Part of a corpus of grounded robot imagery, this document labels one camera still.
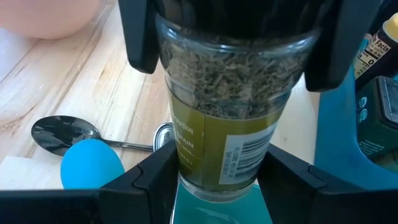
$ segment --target wooden surface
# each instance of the wooden surface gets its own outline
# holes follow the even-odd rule
[[[302,78],[271,142],[313,162],[318,101]],[[106,139],[140,144],[151,144],[156,128],[170,121],[163,69],[158,65],[145,75],[129,66],[112,0],[66,39],[30,39],[0,29],[0,189],[62,188],[61,157],[30,136],[35,121],[54,114],[83,118]],[[114,150],[126,170],[149,155]]]

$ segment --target green label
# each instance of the green label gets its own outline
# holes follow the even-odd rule
[[[257,119],[222,119],[169,94],[182,175],[211,190],[236,190],[250,184],[284,106]]]

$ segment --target white label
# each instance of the white label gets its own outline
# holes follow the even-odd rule
[[[238,184],[255,176],[275,127],[276,123],[257,133],[226,137],[219,184]]]

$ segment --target blue ball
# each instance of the blue ball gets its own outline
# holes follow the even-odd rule
[[[124,168],[118,155],[96,139],[74,144],[61,162],[64,189],[97,189],[122,174]]]

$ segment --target teal object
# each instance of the teal object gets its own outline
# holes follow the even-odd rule
[[[367,190],[396,189],[398,175],[371,162],[356,140],[354,71],[335,90],[321,94],[315,166]]]
[[[258,185],[231,203],[210,203],[196,198],[180,184],[175,204],[174,224],[271,224]]]
[[[124,168],[118,155],[96,139],[74,144],[61,162],[64,189],[97,189],[122,174]]]

